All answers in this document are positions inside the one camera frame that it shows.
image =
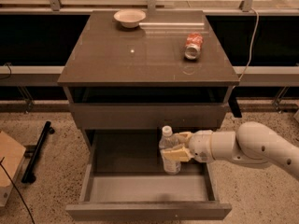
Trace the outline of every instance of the open drawer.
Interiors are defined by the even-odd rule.
[[[183,163],[164,172],[157,131],[96,131],[79,203],[66,211],[76,221],[224,219],[208,165]]]

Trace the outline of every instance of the black cable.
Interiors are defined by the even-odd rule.
[[[25,207],[26,207],[26,209],[27,209],[27,211],[28,211],[28,213],[29,213],[29,216],[30,216],[30,218],[31,218],[31,220],[32,220],[32,223],[36,224],[34,218],[32,217],[32,214],[31,214],[31,212],[30,212],[30,210],[29,210],[29,208],[28,208],[28,206],[27,206],[27,204],[26,204],[26,202],[25,202],[25,200],[24,200],[23,197],[21,196],[20,191],[18,190],[18,188],[17,188],[17,186],[15,185],[15,183],[12,181],[12,179],[11,179],[11,177],[9,176],[9,174],[8,174],[8,172],[7,172],[7,170],[6,170],[6,168],[2,165],[2,161],[3,161],[3,160],[4,160],[4,157],[3,157],[3,159],[0,161],[0,166],[2,167],[2,169],[4,170],[4,172],[7,174],[7,177],[9,178],[9,180],[10,180],[10,182],[12,183],[13,187],[16,189],[16,191],[18,191],[18,193],[19,193],[19,195],[20,195],[20,197],[21,197],[21,200],[22,200],[22,202],[24,203],[24,205],[25,205]]]
[[[11,68],[10,68],[11,63],[5,63],[4,65],[7,66],[8,70],[9,70],[9,74],[7,76],[5,76],[5,77],[0,77],[0,79],[6,79],[6,78],[10,78],[11,77]]]

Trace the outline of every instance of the cabinet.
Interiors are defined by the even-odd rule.
[[[114,11],[89,18],[58,82],[91,150],[75,220],[223,219],[208,165],[166,175],[159,130],[217,129],[238,77],[201,11],[157,10],[135,29]],[[188,33],[201,56],[184,58]]]

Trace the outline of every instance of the can lid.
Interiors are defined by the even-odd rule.
[[[163,136],[165,136],[165,137],[169,137],[169,136],[171,136],[172,135],[172,129],[171,129],[171,127],[170,126],[164,126],[163,128],[162,128],[162,134],[163,134]]]
[[[190,44],[185,49],[185,56],[190,60],[194,60],[199,57],[200,48],[194,44]]]

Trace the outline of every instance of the speckled floor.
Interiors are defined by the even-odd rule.
[[[263,112],[252,111],[259,110],[259,107],[259,104],[254,103],[247,105],[242,119],[236,119],[228,113],[221,130],[236,130],[241,123],[254,120],[267,125],[299,146],[299,123],[293,118],[293,112],[279,114],[270,111],[271,109]],[[37,181],[32,185],[24,185],[21,183],[20,174],[17,186],[36,223],[74,223],[64,209],[67,204],[78,201],[89,151],[70,113],[0,113],[0,129],[20,143],[31,145],[37,141],[46,120],[51,121],[56,132],[49,135],[43,146],[36,168]],[[299,183],[276,166],[256,170],[226,161],[215,161],[211,164],[211,170],[221,202],[230,203],[233,207],[228,217],[224,221],[159,223],[298,223]],[[0,211],[0,223],[31,223],[15,189],[11,192],[6,208]]]

